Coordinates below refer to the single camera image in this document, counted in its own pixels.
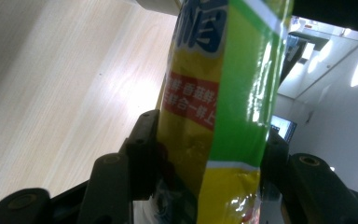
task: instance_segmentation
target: wooden floor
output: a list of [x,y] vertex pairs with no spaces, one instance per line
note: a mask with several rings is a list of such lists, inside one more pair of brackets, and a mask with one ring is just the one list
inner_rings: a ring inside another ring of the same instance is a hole
[[119,0],[0,0],[0,199],[55,196],[153,109],[176,18]]

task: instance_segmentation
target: green stripe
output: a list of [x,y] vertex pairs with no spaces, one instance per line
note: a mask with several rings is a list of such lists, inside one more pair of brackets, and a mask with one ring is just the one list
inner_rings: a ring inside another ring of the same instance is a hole
[[[231,3],[210,160],[243,161],[258,167],[278,87],[282,41],[240,0]],[[258,62],[268,42],[275,50],[263,72]],[[258,122],[253,121],[256,111]]]

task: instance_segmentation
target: snack bag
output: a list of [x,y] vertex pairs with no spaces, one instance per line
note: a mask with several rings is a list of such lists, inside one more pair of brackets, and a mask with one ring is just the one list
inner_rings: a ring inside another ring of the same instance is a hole
[[291,8],[290,0],[183,3],[158,121],[162,178],[139,205],[149,223],[258,223]]

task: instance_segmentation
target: red label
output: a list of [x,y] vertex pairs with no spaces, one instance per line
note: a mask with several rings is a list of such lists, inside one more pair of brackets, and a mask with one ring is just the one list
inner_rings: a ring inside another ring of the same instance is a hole
[[171,73],[162,105],[176,115],[213,130],[218,88],[216,82]]

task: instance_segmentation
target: white wall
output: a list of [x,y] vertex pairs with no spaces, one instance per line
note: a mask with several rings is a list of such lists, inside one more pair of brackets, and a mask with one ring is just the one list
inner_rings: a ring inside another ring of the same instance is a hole
[[290,153],[322,158],[336,168],[347,187],[358,191],[358,86],[351,87],[357,63],[358,50],[339,65],[336,78],[330,77],[330,87],[319,104],[294,102],[289,119],[297,122]]
[[275,102],[274,115],[287,119],[290,115],[294,100],[284,95],[277,95]]

